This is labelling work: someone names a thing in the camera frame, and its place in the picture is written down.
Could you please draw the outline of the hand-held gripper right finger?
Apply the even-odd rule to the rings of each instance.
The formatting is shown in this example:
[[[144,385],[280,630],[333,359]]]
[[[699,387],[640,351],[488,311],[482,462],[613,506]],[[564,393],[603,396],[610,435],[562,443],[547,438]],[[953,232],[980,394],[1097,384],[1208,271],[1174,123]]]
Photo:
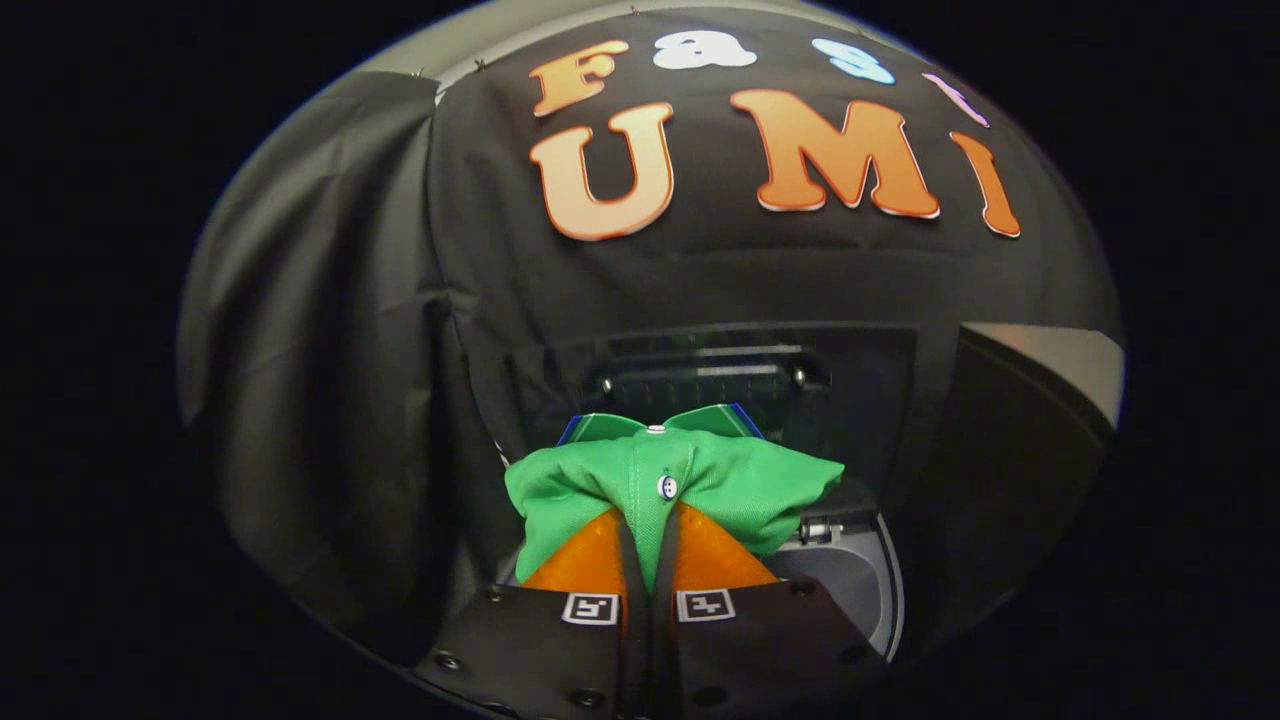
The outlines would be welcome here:
[[[707,512],[669,516],[652,603],[659,719],[850,719],[891,662],[879,514],[803,519],[769,556]]]

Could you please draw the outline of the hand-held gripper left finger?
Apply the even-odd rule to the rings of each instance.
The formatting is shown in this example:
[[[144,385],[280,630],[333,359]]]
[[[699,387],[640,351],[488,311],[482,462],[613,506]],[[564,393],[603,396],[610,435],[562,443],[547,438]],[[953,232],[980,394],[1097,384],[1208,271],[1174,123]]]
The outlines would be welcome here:
[[[534,574],[477,591],[413,676],[494,719],[625,719],[643,707],[649,602],[621,511],[576,530]]]

